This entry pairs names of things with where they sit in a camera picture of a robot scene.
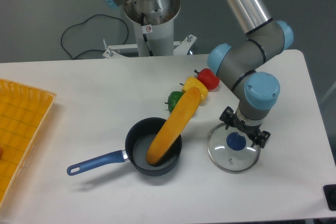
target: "glass lid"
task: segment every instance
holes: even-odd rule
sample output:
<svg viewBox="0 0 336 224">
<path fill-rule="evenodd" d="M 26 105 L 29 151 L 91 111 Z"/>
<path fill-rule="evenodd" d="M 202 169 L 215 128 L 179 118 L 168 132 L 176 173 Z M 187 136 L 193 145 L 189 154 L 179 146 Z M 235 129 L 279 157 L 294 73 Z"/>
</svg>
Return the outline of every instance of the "glass lid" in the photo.
<svg viewBox="0 0 336 224">
<path fill-rule="evenodd" d="M 237 128 L 225 129 L 221 123 L 214 127 L 208 138 L 208 153 L 220 169 L 239 173 L 254 166 L 260 156 L 260 147 L 253 145 L 248 136 Z"/>
</svg>

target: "orange plastic tray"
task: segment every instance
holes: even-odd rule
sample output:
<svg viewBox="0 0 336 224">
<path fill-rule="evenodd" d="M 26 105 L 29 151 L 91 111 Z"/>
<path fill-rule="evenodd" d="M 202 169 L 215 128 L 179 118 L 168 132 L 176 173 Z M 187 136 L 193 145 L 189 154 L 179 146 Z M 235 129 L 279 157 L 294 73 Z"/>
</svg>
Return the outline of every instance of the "orange plastic tray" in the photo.
<svg viewBox="0 0 336 224">
<path fill-rule="evenodd" d="M 56 94 L 0 79 L 0 205 Z"/>
</svg>

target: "pan handle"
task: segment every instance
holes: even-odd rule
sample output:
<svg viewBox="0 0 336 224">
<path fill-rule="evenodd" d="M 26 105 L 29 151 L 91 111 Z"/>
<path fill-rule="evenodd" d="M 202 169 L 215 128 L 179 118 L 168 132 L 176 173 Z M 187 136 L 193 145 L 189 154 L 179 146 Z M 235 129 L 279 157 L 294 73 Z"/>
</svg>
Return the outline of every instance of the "pan handle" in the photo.
<svg viewBox="0 0 336 224">
<path fill-rule="evenodd" d="M 78 163 L 76 165 L 71 165 L 67 169 L 67 173 L 70 176 L 77 175 L 79 173 L 86 172 L 91 169 L 95 169 L 102 165 L 112 164 L 112 163 L 123 163 L 125 158 L 123 156 L 123 151 L 119 150 L 116 152 L 111 152 L 99 157 L 86 160 L 84 162 Z"/>
</svg>

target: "yellow bell pepper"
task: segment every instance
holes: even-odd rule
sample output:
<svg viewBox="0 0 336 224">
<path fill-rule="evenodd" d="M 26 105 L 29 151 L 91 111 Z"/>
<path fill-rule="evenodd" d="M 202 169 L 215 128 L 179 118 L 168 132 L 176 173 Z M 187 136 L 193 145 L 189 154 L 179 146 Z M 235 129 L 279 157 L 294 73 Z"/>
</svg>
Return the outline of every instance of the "yellow bell pepper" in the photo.
<svg viewBox="0 0 336 224">
<path fill-rule="evenodd" d="M 185 83 L 182 84 L 183 85 L 182 88 L 182 92 L 186 92 L 189 88 L 191 87 L 196 87 L 200 90 L 201 92 L 201 103 L 205 101 L 206 97 L 208 96 L 208 89 L 204 86 L 203 83 L 201 83 L 199 80 L 197 80 L 195 77 L 188 77 L 188 79 L 186 79 Z"/>
</svg>

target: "red bell pepper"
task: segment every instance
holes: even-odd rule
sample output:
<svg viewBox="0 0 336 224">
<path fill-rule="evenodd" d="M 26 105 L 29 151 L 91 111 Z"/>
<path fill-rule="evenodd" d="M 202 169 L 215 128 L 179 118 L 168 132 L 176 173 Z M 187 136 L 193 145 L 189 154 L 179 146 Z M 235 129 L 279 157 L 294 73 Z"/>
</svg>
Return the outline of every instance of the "red bell pepper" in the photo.
<svg viewBox="0 0 336 224">
<path fill-rule="evenodd" d="M 195 70 L 197 79 L 204 84 L 208 90 L 213 90 L 219 85 L 219 78 L 212 73 L 209 68 L 203 69 L 201 72 Z"/>
</svg>

